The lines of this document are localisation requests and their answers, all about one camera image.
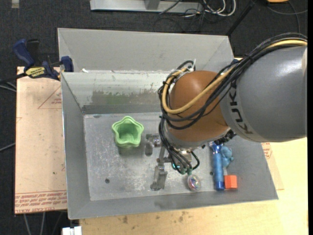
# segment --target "metal stand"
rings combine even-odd
[[[138,11],[138,12],[162,12],[172,6],[175,1],[165,0],[91,0],[92,11]],[[179,2],[169,12],[184,13],[186,10],[193,12],[201,5],[198,2]]]

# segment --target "wire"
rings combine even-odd
[[[161,110],[163,113],[163,118],[167,121],[170,127],[178,129],[178,130],[182,130],[182,129],[192,126],[201,117],[203,117],[204,112],[207,109],[207,107],[227,88],[227,86],[231,82],[236,81],[239,78],[239,76],[257,59],[259,59],[265,54],[272,52],[276,49],[299,46],[299,45],[307,45],[307,37],[299,33],[285,33],[285,34],[281,34],[281,35],[278,35],[278,36],[275,36],[273,38],[263,41],[253,51],[251,51],[248,55],[246,55],[246,57],[244,57],[242,60],[238,61],[237,63],[232,64],[233,66],[231,67],[230,66],[224,67],[205,88],[205,90],[207,90],[207,88],[210,88],[213,84],[216,84],[217,82],[221,81],[220,84],[216,87],[216,89],[209,96],[205,104],[200,109],[192,113],[191,115],[183,117],[183,118],[182,117],[173,118],[169,116],[168,113],[172,114],[172,112],[167,112],[167,109],[164,107],[164,104],[163,104],[164,98],[165,98],[165,103],[168,103],[168,100],[169,100],[168,99],[169,98],[168,91],[169,91],[169,85],[170,85],[169,82],[171,82],[170,81],[171,79],[173,80],[173,75],[171,77],[168,77],[166,79],[166,82],[164,82],[164,85],[158,91],[159,97],[161,100]],[[189,120],[191,122],[189,122],[185,126],[174,126],[171,123],[171,121],[175,122],[175,121],[185,121],[185,120]]]
[[[222,8],[219,8],[219,9],[212,9],[212,7],[209,5],[209,2],[210,1],[207,1],[207,0],[202,0],[203,1],[203,8],[204,8],[204,11],[207,12],[207,13],[212,13],[212,14],[215,14],[215,15],[218,15],[218,16],[222,16],[222,17],[229,17],[231,15],[233,15],[236,11],[236,0],[231,0],[231,3],[232,3],[232,10],[231,12],[227,12],[227,13],[224,13],[224,11],[226,10],[226,1],[225,0],[222,0],[223,2],[223,7]]]
[[[300,12],[285,13],[285,12],[280,12],[280,11],[274,10],[274,9],[270,8],[269,6],[268,6],[268,9],[271,10],[272,12],[275,12],[275,13],[281,14],[281,15],[299,15],[299,14],[302,14],[302,13],[306,13],[308,11],[308,9],[306,9],[306,10],[300,11]]]
[[[164,89],[165,89],[165,93],[162,95],[162,104],[163,104],[163,108],[165,111],[167,111],[170,114],[177,114],[177,113],[182,113],[186,110],[188,110],[191,106],[193,106],[201,97],[203,97],[204,95],[207,94],[208,91],[210,91],[213,87],[215,87],[219,82],[221,82],[226,76],[228,76],[228,74],[232,71],[233,68],[230,68],[227,72],[225,72],[223,75],[219,76],[219,78],[217,78],[212,84],[210,84],[210,86],[206,87],[200,94],[198,94],[195,98],[193,98],[190,102],[188,102],[187,104],[185,104],[184,106],[172,110],[167,106],[166,103],[166,91],[169,87],[169,85],[171,84],[173,77],[170,77],[168,80],[166,80],[165,85],[164,85]]]
[[[40,235],[43,235],[44,224],[45,224],[45,212],[43,213],[43,219],[42,219],[42,221],[41,221]]]
[[[168,7],[166,10],[163,10],[162,12],[159,13],[159,15],[164,14],[168,11],[170,11],[171,9],[173,9],[179,2],[181,2],[182,0],[178,0],[177,2],[175,2],[173,5],[171,5],[170,7]]]
[[[12,88],[9,88],[9,87],[6,87],[6,86],[3,86],[3,85],[0,85],[0,88],[6,89],[6,90],[9,90],[9,91],[12,91],[12,92],[16,92],[16,90],[14,90]]]
[[[293,9],[293,11],[294,11],[294,13],[295,13],[295,17],[296,17],[296,19],[297,19],[297,24],[298,24],[298,32],[300,33],[300,20],[299,20],[299,16],[298,16],[298,14],[297,14],[297,12],[296,12],[296,10],[295,10],[293,4],[292,4],[290,1],[288,1],[288,2],[289,2],[290,6],[292,7],[292,9]]]
[[[26,228],[27,228],[28,235],[31,235],[29,224],[28,224],[27,217],[26,217],[25,214],[24,214],[24,221],[25,221],[25,225],[26,225]]]
[[[280,12],[280,11],[277,11],[277,10],[274,10],[274,9],[270,8],[269,6],[267,6],[267,8],[268,8],[270,11],[272,11],[272,12],[274,12],[274,13],[277,13],[277,14],[280,14],[280,15],[289,15],[289,16],[290,16],[290,15],[295,15],[295,16],[296,16],[296,19],[297,19],[298,32],[300,33],[300,20],[299,20],[298,15],[299,15],[299,14],[302,14],[302,13],[306,13],[308,10],[306,9],[306,10],[304,10],[304,11],[297,12],[296,9],[295,9],[295,7],[293,6],[293,4],[292,4],[290,1],[288,1],[288,4],[291,6],[291,8],[292,8],[292,10],[293,10],[293,13]]]
[[[10,148],[10,147],[12,147],[12,146],[14,146],[14,145],[15,145],[15,143],[9,144],[9,145],[7,145],[7,146],[1,148],[1,149],[0,149],[0,152],[2,152],[2,151],[6,150],[6,149],[8,149],[8,148]]]
[[[199,158],[196,156],[196,154],[195,154],[193,151],[191,151],[191,155],[194,156],[194,158],[195,158],[196,161],[197,161],[197,164],[192,168],[192,170],[195,170],[195,169],[197,169],[198,166],[200,165],[200,160],[199,160]]]
[[[13,87],[16,90],[16,86],[10,82],[6,82],[8,85],[10,85],[11,87]]]
[[[62,214],[63,214],[63,213],[61,212],[60,215],[59,215],[59,217],[58,217],[58,219],[57,219],[57,222],[55,223],[55,225],[54,225],[54,227],[53,227],[53,230],[52,230],[51,235],[54,235],[54,232],[55,232],[55,230],[57,229],[57,226],[58,226],[58,224],[59,224],[59,221],[60,221],[60,218],[61,218]]]

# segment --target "gray metal tray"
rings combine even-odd
[[[156,34],[163,39],[161,41],[155,38],[155,33],[151,34],[59,30],[60,56],[70,55],[77,71],[89,71],[64,72],[61,77],[69,218],[159,212],[277,199],[261,144],[240,137],[227,143],[233,150],[234,161],[226,173],[237,175],[238,190],[221,192],[213,189],[213,177],[210,174],[211,152],[207,147],[195,150],[201,161],[194,171],[201,179],[199,192],[191,192],[186,185],[186,177],[172,170],[169,164],[165,167],[168,171],[165,188],[158,191],[150,189],[159,148],[155,148],[151,156],[146,156],[144,146],[145,135],[158,132],[160,106],[157,90],[169,70],[185,60],[176,49],[170,52],[165,47],[170,53],[163,53],[162,43],[166,46],[166,42],[172,39],[185,43],[187,40],[194,41],[191,35],[179,34],[177,38],[175,34]],[[128,36],[123,45],[116,42],[121,41],[122,36]],[[94,41],[94,48],[88,39]],[[100,40],[104,39],[113,46],[103,44]],[[139,44],[133,47],[131,54],[125,52],[125,55],[119,57],[106,55],[112,54],[111,47],[114,49],[120,45],[121,49],[124,46],[130,48],[130,42],[134,39],[137,40],[136,43],[149,39],[159,42],[157,45],[151,42],[155,51]],[[212,43],[217,46],[208,44],[208,39],[212,39]],[[225,37],[204,36],[198,38],[194,45],[199,50],[194,50],[195,47],[191,49],[192,54],[188,59],[197,57],[197,68],[200,70],[219,70],[233,58]],[[100,46],[103,55],[98,53],[97,48]],[[201,57],[203,53],[199,55],[198,52],[205,46],[215,51]],[[139,57],[141,62],[138,63],[137,70],[141,71],[133,70],[136,61],[130,55]],[[111,126],[124,116],[132,116],[144,125],[142,142],[138,148],[121,150],[115,145]]]

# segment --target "orange object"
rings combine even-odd
[[[225,175],[224,183],[225,183],[225,189],[237,189],[237,176]]]

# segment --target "black cable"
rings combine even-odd
[[[294,11],[295,17],[296,17],[296,19],[297,19],[297,24],[298,24],[298,32],[300,33],[300,20],[299,20],[299,16],[298,16],[298,14],[297,14],[297,12],[296,12],[296,10],[295,10],[293,4],[292,4],[290,1],[288,1],[288,3],[290,4],[290,6],[292,7],[292,9],[293,9],[293,11]]]
[[[280,11],[277,11],[277,10],[274,10],[272,8],[270,8],[269,6],[267,7],[269,10],[271,10],[272,12],[275,12],[277,14],[280,14],[280,15],[286,15],[286,16],[292,16],[292,15],[299,15],[299,14],[302,14],[302,13],[307,13],[308,9],[306,10],[303,10],[303,11],[300,11],[300,12],[294,12],[294,13],[285,13],[285,12],[280,12]]]
[[[172,6],[168,7],[166,10],[163,10],[162,12],[159,13],[159,15],[164,14],[168,11],[170,11],[171,9],[173,9],[179,2],[181,2],[182,0],[178,0],[177,2],[175,2]]]
[[[195,169],[197,169],[198,166],[200,165],[200,160],[199,160],[199,158],[196,156],[196,154],[195,154],[193,151],[191,151],[191,155],[194,156],[194,158],[195,158],[196,161],[197,161],[197,164],[192,168],[192,170],[195,170]]]
[[[170,127],[174,128],[174,129],[185,129],[188,128],[190,126],[192,126],[194,123],[196,123],[201,117],[203,117],[203,113],[205,111],[205,109],[213,102],[213,100],[215,100],[215,98],[217,98],[217,96],[233,81],[235,81],[236,79],[239,78],[239,76],[252,64],[254,63],[257,59],[259,59],[261,56],[274,51],[276,49],[279,48],[285,48],[285,47],[291,47],[294,45],[290,45],[290,44],[285,44],[285,45],[280,45],[280,46],[275,46],[275,47],[271,47],[268,48],[270,45],[283,41],[283,40],[302,40],[307,42],[307,37],[299,34],[299,33],[285,33],[285,34],[281,34],[278,36],[275,36],[273,38],[267,39],[264,42],[262,42],[260,45],[258,45],[253,51],[251,51],[245,58],[243,58],[240,62],[238,62],[237,64],[235,64],[235,68],[232,70],[232,72],[223,80],[223,82],[216,88],[216,90],[210,95],[210,97],[208,98],[208,100],[206,101],[206,103],[200,108],[198,109],[196,112],[194,112],[193,114],[187,116],[187,117],[183,117],[183,118],[172,118],[169,117],[166,112],[164,111],[164,108],[162,106],[161,103],[161,109],[163,112],[163,116],[166,119],[167,123],[169,124]],[[161,96],[162,94],[162,88],[160,88],[159,90],[159,95]],[[174,126],[170,121],[185,121],[185,120],[192,120],[190,123],[188,123],[185,126]]]

